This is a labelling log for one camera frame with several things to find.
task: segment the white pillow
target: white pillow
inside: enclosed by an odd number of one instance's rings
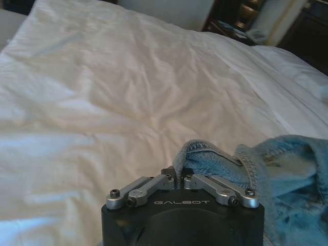
[[[303,86],[316,98],[328,104],[328,77],[293,53],[272,46],[254,46],[283,75]]]

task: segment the denim fabric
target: denim fabric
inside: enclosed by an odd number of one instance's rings
[[[264,245],[328,245],[328,140],[281,136],[234,156],[203,140],[186,143],[174,163],[255,189],[265,207]]]

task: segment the metal linkage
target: metal linkage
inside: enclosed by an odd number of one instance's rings
[[[127,206],[138,207],[147,203],[150,197],[157,190],[174,189],[174,179],[171,174],[160,174],[141,186],[129,192]]]
[[[259,206],[258,195],[255,193],[254,190],[251,189],[245,190],[220,176],[211,176],[210,180],[218,183],[219,185],[225,188],[235,191],[238,200],[240,201],[241,205],[244,206],[245,208],[253,209]]]
[[[215,197],[219,204],[226,206],[237,206],[239,204],[236,193],[201,174],[187,175],[184,178],[185,189],[204,189]]]
[[[114,189],[110,191],[110,194],[106,197],[106,206],[110,210],[114,209],[120,209],[125,206],[129,192],[133,189],[136,189],[142,185],[144,185],[146,182],[151,180],[151,178],[148,177],[141,177],[134,181],[133,183],[125,186],[123,189],[118,190]]]

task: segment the bed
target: bed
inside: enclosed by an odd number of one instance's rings
[[[260,49],[105,2],[37,1],[0,53],[0,244],[98,245],[109,190],[190,139],[233,154],[328,138],[321,93]]]

